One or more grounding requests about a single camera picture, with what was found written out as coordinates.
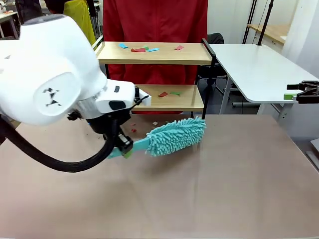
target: blue paper scrap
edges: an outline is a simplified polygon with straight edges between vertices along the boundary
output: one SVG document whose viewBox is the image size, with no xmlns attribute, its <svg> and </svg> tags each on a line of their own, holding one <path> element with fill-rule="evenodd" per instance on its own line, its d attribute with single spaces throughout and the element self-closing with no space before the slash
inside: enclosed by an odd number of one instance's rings
<svg viewBox="0 0 319 239">
<path fill-rule="evenodd" d="M 119 47 L 122 47 L 122 48 L 124 48 L 124 49 L 125 49 L 125 48 L 128 48 L 128 46 L 125 45 L 124 43 L 120 43 L 120 44 L 119 44 Z"/>
<path fill-rule="evenodd" d="M 146 50 L 146 51 L 158 51 L 159 48 L 158 47 L 155 47 L 155 48 L 152 48 L 152 49 L 149 49 L 149 50 Z"/>
</svg>

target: teal handle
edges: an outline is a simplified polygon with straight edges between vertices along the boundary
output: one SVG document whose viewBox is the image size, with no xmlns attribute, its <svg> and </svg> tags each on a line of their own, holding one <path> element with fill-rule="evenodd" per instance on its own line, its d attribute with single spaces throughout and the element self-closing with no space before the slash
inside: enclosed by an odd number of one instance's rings
<svg viewBox="0 0 319 239">
<path fill-rule="evenodd" d="M 149 147 L 150 139 L 149 138 L 143 138 L 139 141 L 136 141 L 133 143 L 133 152 L 140 151 L 140 150 L 146 150 Z M 108 156 L 108 158 L 115 158 L 118 156 L 122 156 L 121 152 L 118 148 L 114 148 L 112 153 Z"/>
</svg>

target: red paper scrap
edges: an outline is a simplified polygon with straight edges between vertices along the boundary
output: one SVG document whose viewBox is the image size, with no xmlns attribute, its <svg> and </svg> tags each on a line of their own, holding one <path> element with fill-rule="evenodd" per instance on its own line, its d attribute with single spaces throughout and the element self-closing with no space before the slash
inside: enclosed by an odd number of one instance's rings
<svg viewBox="0 0 319 239">
<path fill-rule="evenodd" d="M 179 51 L 180 49 L 183 49 L 184 47 L 179 45 L 178 47 L 175 48 L 175 50 Z"/>
<path fill-rule="evenodd" d="M 139 49 L 131 49 L 133 52 L 146 52 L 145 48 L 139 48 Z"/>
<path fill-rule="evenodd" d="M 168 95 L 168 93 L 163 92 L 163 93 L 159 94 L 159 97 L 165 97 L 165 96 L 167 96 L 167 95 Z"/>
</svg>

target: wooden shelf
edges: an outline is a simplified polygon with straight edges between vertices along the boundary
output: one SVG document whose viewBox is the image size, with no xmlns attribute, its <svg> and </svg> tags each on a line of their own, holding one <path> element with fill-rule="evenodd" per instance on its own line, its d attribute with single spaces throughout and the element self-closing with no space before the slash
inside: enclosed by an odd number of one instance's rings
<svg viewBox="0 0 319 239">
<path fill-rule="evenodd" d="M 263 25 L 260 25 L 258 28 L 257 24 L 248 24 L 249 28 L 261 32 L 263 29 Z M 266 27 L 265 36 L 269 37 L 270 39 L 284 45 L 286 41 L 281 38 L 281 36 L 287 36 L 290 29 L 290 25 L 268 25 Z"/>
<path fill-rule="evenodd" d="M 203 101 L 196 85 L 137 85 L 152 96 L 152 105 L 139 105 L 133 111 L 199 111 L 204 108 Z M 165 97 L 158 97 L 162 92 Z M 170 92 L 182 92 L 180 96 Z"/>
<path fill-rule="evenodd" d="M 210 65 L 212 57 L 201 43 L 173 42 L 124 42 L 128 48 L 118 46 L 120 42 L 102 42 L 95 50 L 96 57 L 103 64 L 171 64 Z M 131 52 L 131 48 L 158 47 L 159 51 Z M 176 51 L 178 45 L 183 49 Z"/>
</svg>

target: red jacket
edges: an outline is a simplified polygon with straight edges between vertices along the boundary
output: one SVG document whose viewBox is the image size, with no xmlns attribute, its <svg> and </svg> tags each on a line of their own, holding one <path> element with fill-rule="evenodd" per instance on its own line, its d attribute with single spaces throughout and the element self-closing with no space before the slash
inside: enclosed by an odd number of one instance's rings
<svg viewBox="0 0 319 239">
<path fill-rule="evenodd" d="M 200 42 L 208 0 L 104 0 L 105 41 Z M 196 66 L 114 65 L 110 78 L 135 84 L 194 84 Z"/>
</svg>

